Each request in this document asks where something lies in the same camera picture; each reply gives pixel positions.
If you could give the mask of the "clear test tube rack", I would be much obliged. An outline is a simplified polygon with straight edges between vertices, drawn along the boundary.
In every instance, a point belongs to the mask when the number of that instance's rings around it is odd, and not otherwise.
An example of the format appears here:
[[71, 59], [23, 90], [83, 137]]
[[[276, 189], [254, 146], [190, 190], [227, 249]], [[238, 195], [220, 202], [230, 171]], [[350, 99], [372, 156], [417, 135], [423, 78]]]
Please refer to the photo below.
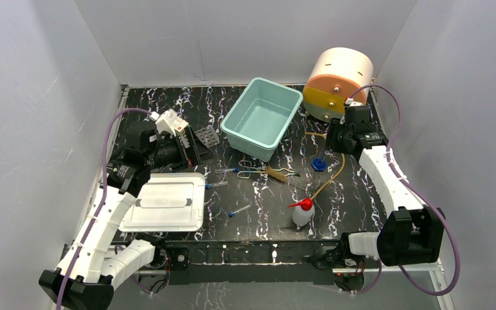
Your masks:
[[211, 125], [198, 129], [194, 133], [199, 141], [208, 149], [220, 143], [219, 136]]

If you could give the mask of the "tan rubber tubing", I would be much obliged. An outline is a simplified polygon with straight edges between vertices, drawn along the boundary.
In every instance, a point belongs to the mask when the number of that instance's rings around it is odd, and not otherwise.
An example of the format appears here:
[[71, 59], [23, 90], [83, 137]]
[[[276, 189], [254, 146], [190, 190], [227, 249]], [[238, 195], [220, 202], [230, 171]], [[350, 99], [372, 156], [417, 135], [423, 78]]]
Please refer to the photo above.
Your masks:
[[[305, 135], [310, 135], [310, 136], [320, 136], [324, 139], [327, 138], [327, 134], [322, 134], [322, 133], [315, 133], [315, 132], [305, 132]], [[332, 183], [340, 174], [341, 172], [343, 171], [345, 165], [346, 165], [346, 156], [345, 154], [343, 153], [340, 153], [341, 154], [341, 157], [342, 157], [342, 164], [339, 168], [339, 170], [329, 179], [327, 180], [322, 186], [320, 186], [316, 192], [310, 197], [310, 200], [313, 201], [317, 196], [318, 194], [324, 190], [330, 183]]]

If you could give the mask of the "blue-base funnel tube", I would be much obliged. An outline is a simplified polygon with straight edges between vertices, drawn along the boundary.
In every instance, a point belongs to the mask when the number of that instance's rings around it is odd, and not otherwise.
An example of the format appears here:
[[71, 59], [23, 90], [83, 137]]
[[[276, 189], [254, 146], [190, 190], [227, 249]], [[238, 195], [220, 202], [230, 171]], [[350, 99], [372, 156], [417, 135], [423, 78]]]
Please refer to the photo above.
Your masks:
[[322, 158], [315, 158], [311, 162], [311, 167], [313, 168], [314, 171], [316, 172], [323, 172], [327, 168], [327, 163], [324, 159]]

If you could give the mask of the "brown test tube brush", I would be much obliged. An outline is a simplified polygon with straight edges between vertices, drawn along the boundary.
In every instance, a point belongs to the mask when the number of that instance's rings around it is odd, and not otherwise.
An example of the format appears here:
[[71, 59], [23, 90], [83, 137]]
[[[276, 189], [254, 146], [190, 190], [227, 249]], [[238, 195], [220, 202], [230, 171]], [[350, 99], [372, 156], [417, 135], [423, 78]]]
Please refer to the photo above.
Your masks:
[[280, 183], [293, 186], [297, 189], [307, 190], [313, 185], [312, 178], [303, 178], [299, 172], [288, 169], [274, 169], [270, 166], [247, 168], [238, 172], [239, 178], [250, 178], [252, 174], [264, 174]]

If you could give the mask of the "red-cap wash bottle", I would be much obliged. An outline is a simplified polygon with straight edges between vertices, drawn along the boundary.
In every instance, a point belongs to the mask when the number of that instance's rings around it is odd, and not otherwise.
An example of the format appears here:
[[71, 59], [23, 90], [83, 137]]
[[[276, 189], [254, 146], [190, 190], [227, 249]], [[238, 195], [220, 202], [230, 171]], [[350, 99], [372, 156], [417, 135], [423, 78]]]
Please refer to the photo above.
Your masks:
[[315, 213], [313, 201], [310, 198], [305, 198], [291, 204], [288, 208], [293, 208], [293, 213], [291, 215], [292, 221], [300, 227], [307, 225]]

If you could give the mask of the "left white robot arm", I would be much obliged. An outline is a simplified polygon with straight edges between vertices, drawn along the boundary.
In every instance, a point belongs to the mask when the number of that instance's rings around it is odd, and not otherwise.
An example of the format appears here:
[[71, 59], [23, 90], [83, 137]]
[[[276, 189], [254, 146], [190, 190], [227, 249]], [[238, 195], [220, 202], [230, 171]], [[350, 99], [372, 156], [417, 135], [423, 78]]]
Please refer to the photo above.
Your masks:
[[96, 202], [67, 254], [39, 285], [58, 308], [106, 309], [141, 267], [167, 261], [157, 233], [197, 231], [205, 178], [191, 167], [213, 158], [218, 138], [190, 126], [141, 122], [105, 156]]

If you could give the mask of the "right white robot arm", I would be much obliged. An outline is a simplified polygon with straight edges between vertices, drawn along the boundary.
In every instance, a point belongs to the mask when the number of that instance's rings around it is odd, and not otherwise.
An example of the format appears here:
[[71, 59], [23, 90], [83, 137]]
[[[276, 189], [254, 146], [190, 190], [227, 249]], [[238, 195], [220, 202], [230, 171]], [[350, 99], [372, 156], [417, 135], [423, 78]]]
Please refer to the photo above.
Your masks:
[[371, 124], [367, 106], [348, 107], [341, 118], [329, 122], [325, 148], [352, 155], [369, 176], [386, 210], [379, 232], [344, 232], [338, 260], [355, 267], [363, 258], [386, 266], [435, 263], [439, 258], [444, 226], [427, 203], [404, 185], [393, 172], [392, 151], [386, 135]]

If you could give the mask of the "blue-cap test tube middle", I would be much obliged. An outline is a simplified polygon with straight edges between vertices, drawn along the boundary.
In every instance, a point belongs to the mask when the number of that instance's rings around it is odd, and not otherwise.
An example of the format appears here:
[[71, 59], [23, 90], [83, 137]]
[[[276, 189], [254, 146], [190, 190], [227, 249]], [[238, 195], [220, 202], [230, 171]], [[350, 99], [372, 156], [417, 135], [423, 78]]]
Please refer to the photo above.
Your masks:
[[228, 181], [221, 181], [221, 182], [216, 182], [216, 183], [208, 183], [205, 185], [206, 189], [211, 189], [215, 187], [222, 187], [228, 185]]

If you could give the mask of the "white bin lid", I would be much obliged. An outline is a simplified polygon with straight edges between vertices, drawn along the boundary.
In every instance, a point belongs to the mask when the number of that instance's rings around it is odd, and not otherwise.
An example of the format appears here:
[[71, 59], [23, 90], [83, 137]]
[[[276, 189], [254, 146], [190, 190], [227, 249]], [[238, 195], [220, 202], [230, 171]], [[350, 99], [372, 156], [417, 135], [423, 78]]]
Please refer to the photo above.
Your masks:
[[123, 217], [124, 233], [184, 233], [202, 227], [205, 177], [197, 172], [155, 173]]

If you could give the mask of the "round orange yellow drawer cabinet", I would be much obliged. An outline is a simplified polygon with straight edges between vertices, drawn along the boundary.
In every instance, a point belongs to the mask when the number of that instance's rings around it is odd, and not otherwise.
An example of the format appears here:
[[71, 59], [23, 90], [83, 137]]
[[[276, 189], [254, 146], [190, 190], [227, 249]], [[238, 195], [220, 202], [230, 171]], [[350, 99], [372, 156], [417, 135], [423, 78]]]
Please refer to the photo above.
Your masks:
[[320, 121], [341, 118], [347, 98], [367, 102], [367, 88], [355, 91], [372, 80], [373, 64], [365, 54], [351, 48], [330, 48], [320, 54], [304, 86], [304, 108]]

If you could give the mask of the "light teal plastic bin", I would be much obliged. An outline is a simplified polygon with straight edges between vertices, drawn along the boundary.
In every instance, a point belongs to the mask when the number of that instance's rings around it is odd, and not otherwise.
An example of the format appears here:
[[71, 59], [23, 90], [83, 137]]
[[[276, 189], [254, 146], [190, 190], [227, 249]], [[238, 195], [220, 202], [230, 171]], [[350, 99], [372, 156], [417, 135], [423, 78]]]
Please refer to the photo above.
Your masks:
[[233, 149], [268, 162], [302, 100], [300, 91], [256, 77], [228, 111], [220, 129]]

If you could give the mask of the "blue-cap test tube lower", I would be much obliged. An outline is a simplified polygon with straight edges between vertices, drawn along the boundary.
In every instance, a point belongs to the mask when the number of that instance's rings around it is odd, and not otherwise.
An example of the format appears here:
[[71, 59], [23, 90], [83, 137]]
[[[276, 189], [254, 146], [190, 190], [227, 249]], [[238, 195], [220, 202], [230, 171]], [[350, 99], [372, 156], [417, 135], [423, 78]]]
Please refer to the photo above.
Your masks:
[[248, 210], [250, 208], [251, 208], [251, 205], [246, 205], [246, 206], [241, 207], [241, 208], [239, 208], [237, 210], [234, 210], [234, 211], [229, 212], [227, 215], [228, 215], [228, 217], [232, 218], [233, 216], [237, 215], [238, 213], [241, 213], [243, 211], [246, 211], [246, 210]]

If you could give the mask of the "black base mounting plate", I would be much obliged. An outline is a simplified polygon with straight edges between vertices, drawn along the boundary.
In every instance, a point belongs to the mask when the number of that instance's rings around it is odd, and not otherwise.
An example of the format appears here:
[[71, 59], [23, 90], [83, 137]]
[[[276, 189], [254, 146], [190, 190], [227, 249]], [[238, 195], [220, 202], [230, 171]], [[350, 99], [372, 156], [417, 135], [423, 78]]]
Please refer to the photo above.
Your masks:
[[367, 263], [338, 240], [180, 242], [163, 246], [172, 284], [311, 282], [333, 285], [361, 276]]

